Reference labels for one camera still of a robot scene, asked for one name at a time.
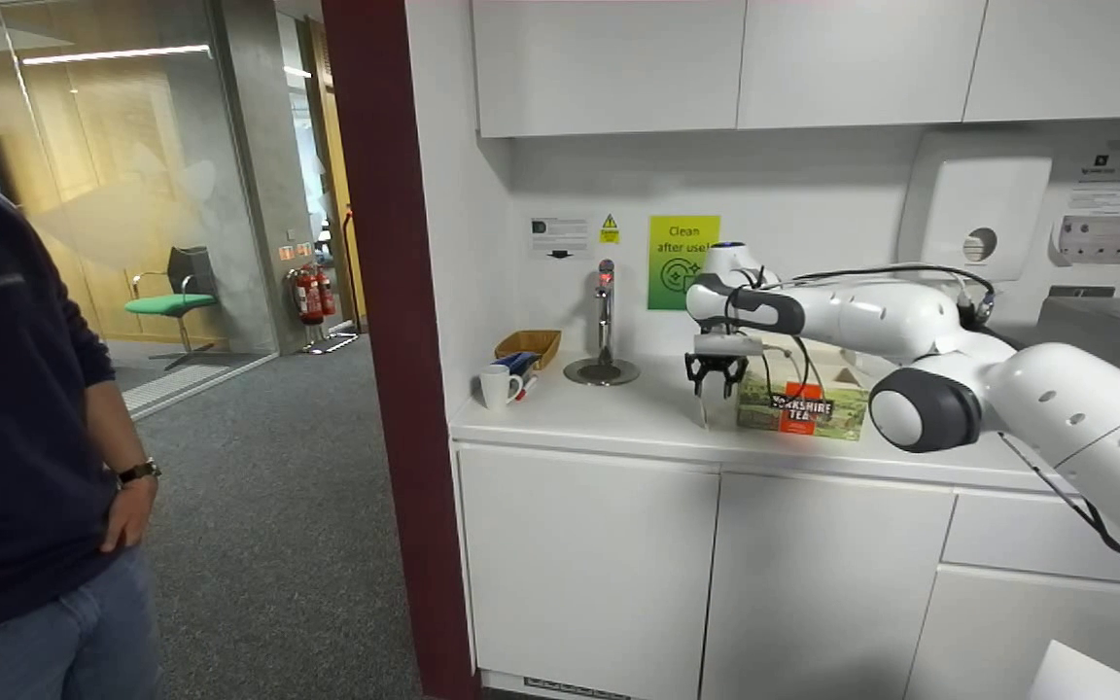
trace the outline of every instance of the person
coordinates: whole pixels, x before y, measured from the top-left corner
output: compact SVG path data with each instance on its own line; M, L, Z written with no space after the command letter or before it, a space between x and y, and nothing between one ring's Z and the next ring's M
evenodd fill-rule
M0 200L0 700L155 700L155 511L111 363Z

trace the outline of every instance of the drawer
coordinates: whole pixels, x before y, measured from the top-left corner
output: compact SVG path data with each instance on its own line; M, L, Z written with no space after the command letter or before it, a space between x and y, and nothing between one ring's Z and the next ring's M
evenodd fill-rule
M1120 582L1120 556L1061 497L960 494L945 563Z

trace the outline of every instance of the dark blue shirt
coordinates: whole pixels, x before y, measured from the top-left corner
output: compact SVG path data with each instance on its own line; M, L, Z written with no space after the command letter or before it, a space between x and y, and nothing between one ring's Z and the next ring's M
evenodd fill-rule
M93 578L111 479L89 446L84 385L105 348L17 205L0 200L0 623Z

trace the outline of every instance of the ceiling light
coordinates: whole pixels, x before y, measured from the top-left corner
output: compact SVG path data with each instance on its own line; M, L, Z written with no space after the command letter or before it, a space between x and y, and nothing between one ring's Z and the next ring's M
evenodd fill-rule
M135 60L184 60L184 55L206 55L211 60L211 42L89 51L89 55L32 55L32 60L23 60L23 65L135 61Z

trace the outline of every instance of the dark brown door frame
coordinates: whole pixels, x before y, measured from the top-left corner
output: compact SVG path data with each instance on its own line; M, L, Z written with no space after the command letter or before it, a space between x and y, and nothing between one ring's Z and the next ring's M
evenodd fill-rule
M374 317L415 668L429 695L468 700L477 690L453 540L406 0L321 0L321 16Z

